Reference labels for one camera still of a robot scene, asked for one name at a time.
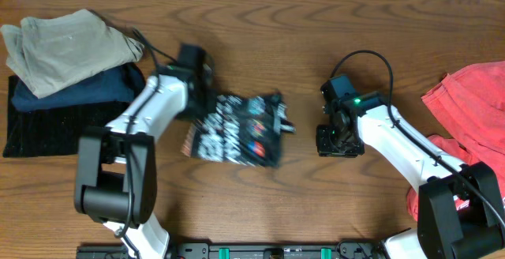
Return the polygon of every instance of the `wood grain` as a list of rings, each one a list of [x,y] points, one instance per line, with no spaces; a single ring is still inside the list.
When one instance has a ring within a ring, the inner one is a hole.
[[[278,170],[185,158],[185,122],[157,145],[156,215],[174,236],[213,242],[335,242],[415,227],[409,184],[373,148],[356,159],[317,156],[315,129],[327,121],[319,87],[345,54],[379,51],[394,68],[393,102],[404,117],[423,134],[446,136],[420,96],[444,73],[505,57],[505,0],[1,0],[0,23],[82,8],[117,28],[138,27],[171,54],[180,42],[203,46],[220,88],[285,95],[297,134],[284,137]],[[149,74],[152,62],[139,67]],[[362,92],[387,90],[374,57],[352,58],[342,72]],[[3,147],[12,72],[2,65],[0,74]],[[75,156],[1,160],[0,258],[72,258],[82,243],[117,242],[74,210],[75,168]]]

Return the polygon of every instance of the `navy blue folded cloth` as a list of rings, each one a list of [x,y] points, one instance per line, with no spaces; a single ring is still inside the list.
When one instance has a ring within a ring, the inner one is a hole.
[[[17,83],[12,103],[20,112],[102,102],[132,102],[135,88],[142,88],[144,77],[131,63],[97,73],[81,82],[44,98],[37,98],[22,81]]]
[[[123,66],[123,81],[137,97],[145,86],[134,64]],[[128,108],[130,102],[100,102],[21,112],[13,105],[19,77],[9,77],[7,143],[3,157],[67,156],[77,153],[79,137],[87,126],[105,126]],[[108,84],[108,92],[114,90]],[[86,92],[86,96],[95,92]]]

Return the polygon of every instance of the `stack of clothes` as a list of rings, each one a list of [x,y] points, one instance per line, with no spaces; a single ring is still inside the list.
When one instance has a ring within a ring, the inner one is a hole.
[[[4,157],[77,153],[86,126],[117,118],[145,86],[144,46],[86,9],[0,28],[9,56]]]

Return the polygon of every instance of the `black cable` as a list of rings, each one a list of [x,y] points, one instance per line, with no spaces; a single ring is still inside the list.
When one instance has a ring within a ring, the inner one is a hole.
[[[133,252],[135,253],[135,257],[136,258],[140,258],[140,256],[139,256],[139,250],[132,246],[130,240],[126,236],[125,236],[125,244],[131,250],[133,250]],[[121,254],[122,255],[124,252],[126,252],[126,254],[128,255],[128,258],[130,258],[129,254],[128,254],[128,249],[126,249],[126,250],[108,251],[108,252],[105,253],[105,255],[103,257],[104,257],[104,259],[115,259],[116,256],[112,256],[113,254]]]
[[[133,246],[132,242],[129,240],[128,236],[125,236],[124,238],[125,240],[125,244],[131,249],[133,250],[133,254],[135,256],[136,259],[140,259],[140,254],[139,254],[139,250],[137,248],[135,248],[135,246]]]
[[[349,259],[345,255],[342,255],[342,251],[340,250],[340,246],[342,245],[342,243],[351,243],[351,244],[356,243],[356,245],[358,245],[361,248],[361,252],[363,253],[363,256],[365,256],[365,258],[363,258],[363,259],[372,259],[373,251],[370,255],[368,255],[365,251],[365,248],[363,248],[363,246],[361,246],[361,244],[359,242],[353,242],[350,240],[343,240],[343,241],[339,242],[339,244],[337,244],[336,249],[339,252],[339,256],[341,257],[341,259]]]
[[[151,56],[154,56],[153,53],[152,53],[152,51],[157,51],[161,55],[169,58],[172,62],[176,62],[177,61],[174,57],[172,57],[172,56],[170,56],[168,54],[165,54],[164,52],[162,52],[161,50],[159,50],[157,47],[152,46],[152,44],[149,43],[149,41],[147,39],[145,39],[144,35],[142,35],[142,33],[140,33],[140,31],[137,28],[133,29],[133,34],[139,40],[143,40],[141,42],[146,46],[147,49],[149,49]]]
[[[135,119],[137,118],[137,115],[139,114],[140,111],[144,108],[144,106],[149,102],[149,100],[152,99],[152,97],[158,92],[159,87],[160,87],[160,82],[159,82],[159,71],[158,71],[158,60],[156,59],[155,53],[154,53],[154,47],[149,43],[149,41],[142,35],[142,33],[134,28],[133,29],[133,34],[135,35],[136,38],[140,40],[141,43],[145,45],[145,47],[148,49],[149,54],[152,57],[152,61],[155,64],[155,71],[154,71],[154,76],[156,77],[156,86],[154,90],[152,91],[151,95],[133,112],[131,116],[129,116],[129,121],[128,125],[126,126],[126,132],[125,134],[128,135],[132,131],[133,124],[135,123]],[[175,59],[170,57],[168,54],[163,53],[160,50],[155,50],[158,51],[159,53],[163,54],[164,56],[172,59],[175,62]],[[134,203],[134,195],[133,195],[133,176],[132,176],[132,164],[130,163],[130,155],[133,155],[133,158],[135,160],[136,165],[138,166],[138,161],[137,158],[134,155],[134,152],[132,151],[131,144],[126,141],[125,142],[125,159],[126,159],[126,176],[127,176],[127,181],[128,181],[128,213],[126,214],[126,221],[125,225],[123,226],[122,229],[118,230],[114,236],[116,238],[123,238],[126,235],[127,230],[129,229],[129,225],[131,224],[133,220],[133,203]]]
[[[389,115],[389,119],[393,122],[393,126],[396,126],[398,130],[406,137],[409,139],[409,141],[412,141],[413,144],[415,144],[418,148],[420,148],[424,153],[426,153],[429,157],[435,160],[435,164],[440,164],[443,168],[445,168],[447,171],[451,172],[456,178],[458,178],[463,185],[470,190],[475,196],[477,196],[488,208],[491,210],[493,215],[496,217],[496,219],[499,221],[500,229],[502,233],[505,233],[505,221],[503,220],[503,217],[499,214],[498,210],[491,204],[489,199],[483,195],[475,186],[467,180],[465,177],[463,177],[461,174],[459,174],[452,166],[447,164],[445,161],[442,160],[441,156],[435,155],[433,152],[431,152],[428,148],[426,148],[420,141],[418,141],[416,138],[412,137],[409,132],[407,132],[402,126],[400,126],[400,120],[396,120],[395,117],[393,116],[393,113],[391,111],[391,97],[393,96],[393,69],[391,68],[391,65],[389,62],[386,60],[386,58],[371,50],[359,50],[359,51],[354,51],[350,54],[348,54],[346,57],[344,57],[338,64],[335,66],[333,71],[331,72],[330,78],[332,78],[339,67],[344,63],[345,60],[348,58],[354,56],[355,54],[373,54],[376,57],[379,57],[384,64],[387,67],[387,70],[389,71],[389,96],[387,98],[387,114]]]

